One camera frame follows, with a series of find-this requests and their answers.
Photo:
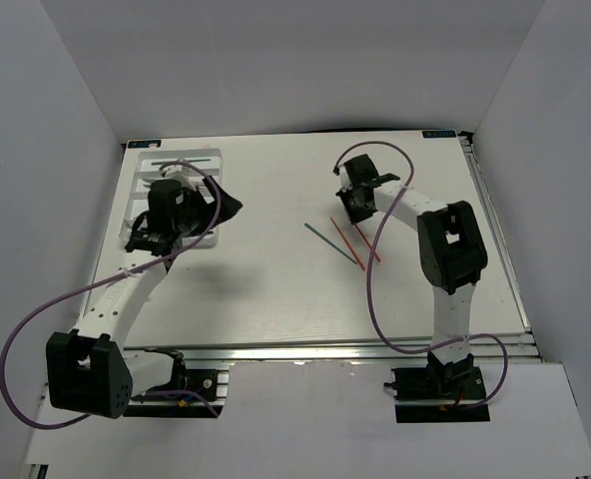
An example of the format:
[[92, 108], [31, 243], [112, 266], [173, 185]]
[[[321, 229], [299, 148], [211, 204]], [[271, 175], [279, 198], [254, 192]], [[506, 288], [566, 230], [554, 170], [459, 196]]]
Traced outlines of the orange chopstick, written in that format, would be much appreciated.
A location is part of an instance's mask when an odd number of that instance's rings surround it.
[[331, 224], [333, 225], [333, 227], [335, 228], [336, 232], [338, 233], [339, 237], [343, 241], [344, 245], [348, 249], [348, 251], [351, 254], [352, 258], [356, 262], [356, 264], [359, 266], [359, 268], [362, 271], [366, 271], [366, 267], [365, 267], [364, 263], [361, 261], [360, 257], [356, 253], [356, 251], [353, 248], [352, 244], [348, 240], [346, 234], [343, 232], [343, 230], [340, 228], [340, 226], [338, 225], [338, 223], [335, 221], [335, 219], [333, 217], [329, 217], [329, 220], [330, 220]]
[[366, 234], [363, 232], [363, 230], [359, 227], [359, 225], [354, 225], [357, 233], [359, 234], [359, 236], [361, 237], [362, 241], [364, 242], [364, 244], [367, 246], [367, 248], [369, 249], [369, 252], [371, 252], [374, 256], [375, 261], [377, 261], [378, 263], [381, 263], [381, 258], [378, 255], [378, 253], [376, 252], [374, 246], [372, 245], [371, 241], [368, 239], [368, 237], [366, 236]]

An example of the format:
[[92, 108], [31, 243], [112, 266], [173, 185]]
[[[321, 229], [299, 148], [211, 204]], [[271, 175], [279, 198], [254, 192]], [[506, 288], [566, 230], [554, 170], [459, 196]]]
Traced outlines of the teal chopstick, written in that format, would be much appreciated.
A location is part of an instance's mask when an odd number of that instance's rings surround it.
[[196, 163], [210, 163], [212, 161], [211, 158], [180, 158], [180, 159], [156, 159], [151, 160], [152, 165], [163, 165], [163, 164], [175, 164], [175, 163], [189, 163], [189, 164], [196, 164]]
[[341, 254], [343, 257], [347, 258], [351, 263], [353, 264], [357, 264], [357, 261], [350, 256], [347, 252], [345, 252], [343, 249], [341, 249], [337, 244], [335, 244], [334, 242], [332, 242], [330, 239], [328, 239], [326, 236], [324, 236], [320, 231], [318, 231], [314, 226], [312, 226], [309, 223], [303, 223], [303, 226], [310, 231], [313, 235], [315, 235], [318, 239], [322, 240], [325, 244], [327, 244], [329, 247], [331, 247], [332, 249], [334, 249], [335, 251], [337, 251], [339, 254]]

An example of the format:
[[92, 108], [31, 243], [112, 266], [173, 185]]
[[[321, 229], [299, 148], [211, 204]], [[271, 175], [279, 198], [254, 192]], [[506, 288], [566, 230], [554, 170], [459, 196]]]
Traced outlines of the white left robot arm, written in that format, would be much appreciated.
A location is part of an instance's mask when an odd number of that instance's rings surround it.
[[212, 178], [203, 184], [208, 198], [180, 175], [150, 184], [148, 207], [132, 221], [117, 279], [69, 332], [55, 332], [47, 342], [53, 407], [118, 418], [134, 397], [154, 391], [175, 398], [185, 391], [188, 376], [182, 353], [153, 348], [128, 354], [124, 345], [184, 239], [197, 239], [243, 206]]

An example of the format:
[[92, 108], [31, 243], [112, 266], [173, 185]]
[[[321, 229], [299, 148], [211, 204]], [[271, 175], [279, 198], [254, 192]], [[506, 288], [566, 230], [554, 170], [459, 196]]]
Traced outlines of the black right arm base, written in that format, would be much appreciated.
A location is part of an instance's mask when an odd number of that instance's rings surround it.
[[419, 367], [391, 370], [392, 379], [383, 388], [394, 399], [398, 424], [440, 424], [489, 422], [487, 404], [474, 407], [486, 398], [480, 368], [475, 366], [468, 378], [456, 382], [446, 392], [438, 392]]

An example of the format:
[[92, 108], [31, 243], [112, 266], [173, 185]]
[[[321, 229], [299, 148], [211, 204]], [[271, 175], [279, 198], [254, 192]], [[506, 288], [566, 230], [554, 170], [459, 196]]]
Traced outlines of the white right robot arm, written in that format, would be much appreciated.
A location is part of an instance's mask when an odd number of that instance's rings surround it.
[[469, 344], [471, 302], [488, 265], [486, 247], [470, 203], [445, 203], [380, 174], [368, 155], [333, 169], [349, 221], [357, 225], [381, 213], [416, 232], [419, 263], [433, 291], [433, 333], [427, 350], [426, 383], [436, 396], [459, 390], [473, 369]]

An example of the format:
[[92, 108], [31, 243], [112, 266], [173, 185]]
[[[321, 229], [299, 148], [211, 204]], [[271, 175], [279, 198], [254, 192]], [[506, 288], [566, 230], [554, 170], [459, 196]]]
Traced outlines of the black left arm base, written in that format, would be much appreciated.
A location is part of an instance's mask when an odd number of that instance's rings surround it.
[[229, 385], [226, 369], [190, 363], [178, 381], [155, 386], [130, 399], [128, 418], [217, 419], [224, 409]]

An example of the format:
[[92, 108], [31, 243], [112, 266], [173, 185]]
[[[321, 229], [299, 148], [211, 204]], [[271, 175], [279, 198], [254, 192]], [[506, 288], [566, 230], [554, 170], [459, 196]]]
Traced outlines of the white cutlery tray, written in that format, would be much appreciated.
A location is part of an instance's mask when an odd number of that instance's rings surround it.
[[154, 181], [163, 178], [162, 169], [172, 170], [173, 173], [182, 174], [191, 186], [201, 193], [207, 204], [212, 204], [215, 201], [213, 194], [204, 185], [203, 175], [184, 165], [166, 167], [166, 164], [177, 160], [196, 166], [205, 174], [211, 176], [217, 183], [222, 178], [223, 159], [218, 154], [199, 153], [198, 151], [170, 151], [159, 154], [140, 154], [131, 179], [121, 223], [120, 240], [122, 246], [127, 244], [132, 226], [137, 217], [149, 209], [148, 193], [150, 185]]

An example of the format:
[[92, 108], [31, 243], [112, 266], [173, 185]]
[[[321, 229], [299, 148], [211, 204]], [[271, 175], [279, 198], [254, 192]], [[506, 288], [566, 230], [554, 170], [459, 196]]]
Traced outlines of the aluminium table frame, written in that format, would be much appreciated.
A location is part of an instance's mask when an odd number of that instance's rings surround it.
[[[418, 131], [165, 139], [130, 146], [98, 275], [115, 244], [130, 178], [142, 153], [198, 151], [223, 159], [225, 190], [243, 203], [217, 243], [180, 256], [130, 332], [129, 348], [180, 346], [195, 366], [229, 372], [217, 419], [91, 418], [38, 431], [27, 460], [51, 478], [528, 478], [546, 476], [528, 385], [541, 367], [504, 268], [462, 137]], [[366, 245], [335, 196], [337, 159], [368, 154], [416, 191], [472, 204], [489, 264], [471, 307], [475, 332], [497, 333], [514, 361], [490, 421], [398, 424], [383, 382], [416, 365], [377, 338], [406, 347], [432, 332], [432, 293], [413, 231], [389, 221], [381, 264], [366, 276], [308, 231], [347, 252], [333, 217], [364, 263]]]

